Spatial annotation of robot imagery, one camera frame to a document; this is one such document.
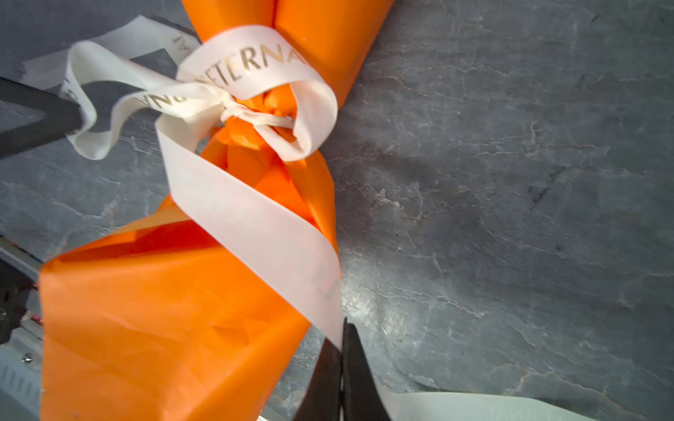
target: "knot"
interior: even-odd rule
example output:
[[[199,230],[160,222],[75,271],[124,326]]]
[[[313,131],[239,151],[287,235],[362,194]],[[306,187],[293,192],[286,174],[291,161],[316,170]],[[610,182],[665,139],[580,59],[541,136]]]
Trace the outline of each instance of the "knot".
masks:
[[[295,126],[295,121],[290,117],[279,117],[266,112],[255,111],[238,103],[226,90],[220,90],[218,96],[224,108],[222,114],[220,114],[220,121],[223,123],[226,123],[230,117],[237,117],[252,125],[286,127],[287,129],[292,129]]]

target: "gathered orange paper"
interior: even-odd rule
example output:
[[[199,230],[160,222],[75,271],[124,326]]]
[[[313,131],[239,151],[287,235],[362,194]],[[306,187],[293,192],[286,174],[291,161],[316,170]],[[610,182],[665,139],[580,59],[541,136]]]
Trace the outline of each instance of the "gathered orange paper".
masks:
[[[204,41],[241,25],[275,27],[343,104],[392,0],[184,4]],[[288,86],[241,102],[296,111]],[[334,186],[319,152],[283,162],[249,123],[231,118],[202,156],[312,223],[336,249]],[[171,198],[48,262],[40,293],[46,421],[255,420],[309,327]]]

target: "marble countertop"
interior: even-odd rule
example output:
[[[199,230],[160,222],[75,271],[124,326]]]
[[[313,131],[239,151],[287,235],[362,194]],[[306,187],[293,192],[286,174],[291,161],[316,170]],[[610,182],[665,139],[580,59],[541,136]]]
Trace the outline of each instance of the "marble countertop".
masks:
[[[59,3],[0,6],[1,76],[139,14],[189,26],[178,0]],[[671,418],[673,69],[666,0],[396,2],[321,149],[345,311],[381,383]],[[89,92],[104,108],[128,90]],[[153,120],[102,161],[67,141],[0,161],[0,233],[48,259],[153,212]],[[321,341],[309,331],[270,400],[286,419]]]

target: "white ribbon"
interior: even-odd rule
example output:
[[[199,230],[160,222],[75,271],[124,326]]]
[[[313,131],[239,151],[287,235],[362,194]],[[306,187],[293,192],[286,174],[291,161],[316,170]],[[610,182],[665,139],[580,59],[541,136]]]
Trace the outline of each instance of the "white ribbon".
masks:
[[[26,62],[22,83],[51,88],[65,71],[61,91],[80,104],[84,115],[82,130],[68,138],[91,159],[108,154],[135,111],[149,107],[162,112],[155,127],[178,206],[341,348],[340,269],[330,243],[298,215],[194,154],[214,124],[239,117],[252,123],[283,160],[305,158],[334,126],[337,103],[332,90],[281,35],[263,26],[223,32],[198,48],[193,37],[139,17],[92,41],[75,44],[67,52],[67,65],[61,64],[65,51]],[[181,82],[124,58],[162,48],[180,63]],[[88,131],[97,116],[82,86],[96,81],[124,82],[144,90],[115,104],[111,130],[104,133]],[[297,101],[294,122],[254,112],[232,97],[252,98],[282,84],[290,84]],[[270,125],[292,127],[297,141],[288,143]],[[399,394],[381,387],[378,392],[394,421],[591,421],[523,397]]]

